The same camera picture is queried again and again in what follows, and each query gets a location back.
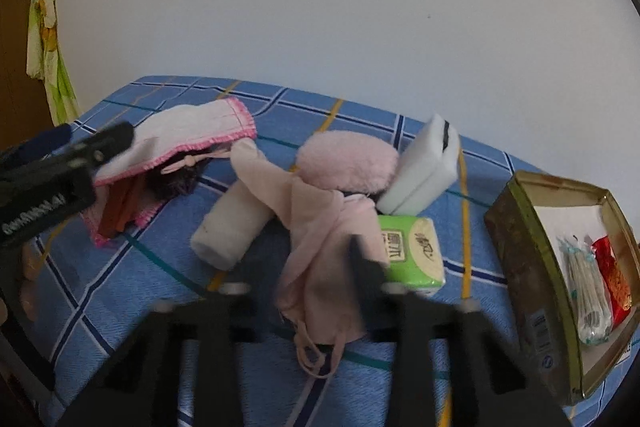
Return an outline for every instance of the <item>pink drawstring bag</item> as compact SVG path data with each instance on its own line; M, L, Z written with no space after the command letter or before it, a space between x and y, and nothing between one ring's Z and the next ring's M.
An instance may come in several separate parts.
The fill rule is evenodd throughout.
M82 213L94 243L101 246L109 241L98 233L98 227L114 182L154 169L179 152L203 150L215 144L230 145L235 140L255 136L254 118L244 104L233 97L203 105L176 105L151 115L136 127L130 149L102 166L96 174L97 200ZM206 157L228 157L228 151L213 151ZM183 163L188 161L163 171L171 172ZM136 226L146 227L163 204L150 190L144 190L133 215Z
M346 261L351 235L362 236L366 259L389 266L374 202L362 193L326 187L380 192L397 162L398 152L386 142L347 131L310 138L298 152L295 174L263 158L252 140L231 147L238 178L290 231L291 253L278 280L276 306L296 328L298 362L316 378L332 375L345 344L365 333ZM331 371L322 377L325 357L316 344L334 344Z

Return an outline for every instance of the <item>white wall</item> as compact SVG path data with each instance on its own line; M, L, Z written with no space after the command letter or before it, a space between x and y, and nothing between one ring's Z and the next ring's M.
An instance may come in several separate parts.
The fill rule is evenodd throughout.
M609 187L640 228L630 0L58 0L82 107L144 74L276 82L425 120Z

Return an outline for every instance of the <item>brown wooden door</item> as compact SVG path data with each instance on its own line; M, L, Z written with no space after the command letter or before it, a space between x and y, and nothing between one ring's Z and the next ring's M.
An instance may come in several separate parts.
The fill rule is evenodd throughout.
M0 0L0 150L53 127L41 80L26 74L31 0Z

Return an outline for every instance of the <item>clear plastic bag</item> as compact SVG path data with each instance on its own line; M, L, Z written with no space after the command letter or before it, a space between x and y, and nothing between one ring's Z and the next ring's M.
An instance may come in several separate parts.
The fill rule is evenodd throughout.
M604 343L613 327L613 312L595 254L575 237L558 238L558 243L569 269L578 337L588 346Z

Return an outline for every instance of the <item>pink fluffy object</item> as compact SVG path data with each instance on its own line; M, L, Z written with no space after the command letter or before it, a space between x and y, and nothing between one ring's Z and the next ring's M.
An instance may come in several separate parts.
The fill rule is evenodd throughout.
M302 181L314 187L376 194L391 183L398 151L368 134L326 131L304 143L296 163Z

